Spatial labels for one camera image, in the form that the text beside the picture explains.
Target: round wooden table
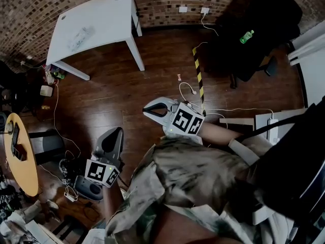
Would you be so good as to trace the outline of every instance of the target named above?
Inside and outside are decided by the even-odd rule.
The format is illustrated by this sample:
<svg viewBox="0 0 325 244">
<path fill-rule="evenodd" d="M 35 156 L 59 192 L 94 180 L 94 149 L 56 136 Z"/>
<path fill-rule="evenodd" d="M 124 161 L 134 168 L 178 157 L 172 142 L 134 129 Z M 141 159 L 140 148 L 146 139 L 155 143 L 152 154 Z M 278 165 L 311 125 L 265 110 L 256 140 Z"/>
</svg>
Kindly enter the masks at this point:
<svg viewBox="0 0 325 244">
<path fill-rule="evenodd" d="M 15 180 L 22 188 L 22 190 L 30 196 L 35 196 L 39 190 L 39 181 L 37 177 L 35 154 L 30 142 L 28 132 L 21 118 L 16 113 L 11 113 L 8 116 L 6 123 L 8 124 L 10 121 L 13 122 L 14 126 L 17 123 L 20 129 L 17 143 L 21 144 L 24 147 L 27 153 L 27 158 L 25 161 L 20 161 L 12 154 L 11 141 L 13 134 L 4 134 L 5 151 L 9 167 L 13 176 L 15 177 Z"/>
</svg>

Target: power strip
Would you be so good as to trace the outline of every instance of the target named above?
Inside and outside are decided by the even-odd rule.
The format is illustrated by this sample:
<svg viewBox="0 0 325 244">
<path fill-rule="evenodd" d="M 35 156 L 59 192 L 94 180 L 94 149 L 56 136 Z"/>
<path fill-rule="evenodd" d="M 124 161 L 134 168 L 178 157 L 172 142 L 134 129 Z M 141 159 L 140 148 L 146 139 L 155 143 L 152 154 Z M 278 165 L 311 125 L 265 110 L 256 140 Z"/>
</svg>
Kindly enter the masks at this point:
<svg viewBox="0 0 325 244">
<path fill-rule="evenodd" d="M 278 119 L 271 118 L 268 120 L 268 125 L 277 123 L 278 121 L 279 121 Z M 276 145 L 280 140 L 278 138 L 278 131 L 279 131 L 278 127 L 268 130 L 267 139 L 272 145 Z"/>
</svg>

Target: yellow black striped pole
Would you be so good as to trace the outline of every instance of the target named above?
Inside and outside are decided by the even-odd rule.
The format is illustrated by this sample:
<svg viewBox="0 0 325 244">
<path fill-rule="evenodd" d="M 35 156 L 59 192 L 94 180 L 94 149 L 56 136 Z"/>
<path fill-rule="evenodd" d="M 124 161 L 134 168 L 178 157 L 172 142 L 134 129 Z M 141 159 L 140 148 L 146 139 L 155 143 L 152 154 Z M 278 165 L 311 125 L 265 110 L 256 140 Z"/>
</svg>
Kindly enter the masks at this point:
<svg viewBox="0 0 325 244">
<path fill-rule="evenodd" d="M 204 109 L 203 81 L 202 81 L 202 76 L 201 76 L 199 59 L 198 59 L 198 55 L 197 55 L 197 48 L 194 47 L 192 52 L 193 52 L 193 56 L 194 56 L 195 68 L 197 69 L 197 76 L 198 76 L 199 89 L 200 89 L 200 98 L 201 98 L 201 101 L 202 101 L 202 115 L 206 116 L 207 114 L 206 114 L 205 109 Z"/>
</svg>

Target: brick wall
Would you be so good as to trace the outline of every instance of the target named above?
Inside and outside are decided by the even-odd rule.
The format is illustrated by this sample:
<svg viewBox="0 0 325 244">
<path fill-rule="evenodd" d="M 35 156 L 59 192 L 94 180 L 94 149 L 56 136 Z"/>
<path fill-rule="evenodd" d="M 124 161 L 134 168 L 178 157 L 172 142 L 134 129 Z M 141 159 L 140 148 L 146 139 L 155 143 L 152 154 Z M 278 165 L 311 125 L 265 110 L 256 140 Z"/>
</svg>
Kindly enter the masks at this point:
<svg viewBox="0 0 325 244">
<path fill-rule="evenodd" d="M 59 14 L 87 0 L 0 0 L 0 57 L 14 64 L 31 55 L 34 63 L 47 56 Z M 300 27 L 305 32 L 325 19 L 325 0 L 295 0 L 303 10 Z M 226 9 L 240 15 L 249 0 L 136 0 L 142 27 L 199 24 L 200 7 L 210 8 L 206 23 Z M 179 6 L 188 12 L 178 13 Z"/>
</svg>

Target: wall socket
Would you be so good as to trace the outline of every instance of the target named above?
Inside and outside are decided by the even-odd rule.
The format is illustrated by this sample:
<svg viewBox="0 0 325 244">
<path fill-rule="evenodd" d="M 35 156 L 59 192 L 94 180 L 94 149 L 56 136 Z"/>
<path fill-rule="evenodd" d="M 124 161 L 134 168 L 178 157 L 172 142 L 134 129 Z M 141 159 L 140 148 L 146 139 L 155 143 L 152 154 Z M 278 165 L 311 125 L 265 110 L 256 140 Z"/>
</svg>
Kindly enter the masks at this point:
<svg viewBox="0 0 325 244">
<path fill-rule="evenodd" d="M 207 14 L 207 13 L 209 13 L 209 8 L 207 8 L 207 7 L 202 7 L 201 8 L 201 14 Z"/>
<path fill-rule="evenodd" d="M 186 13 L 187 12 L 187 6 L 180 6 L 178 12 L 180 12 L 180 13 Z"/>
</svg>

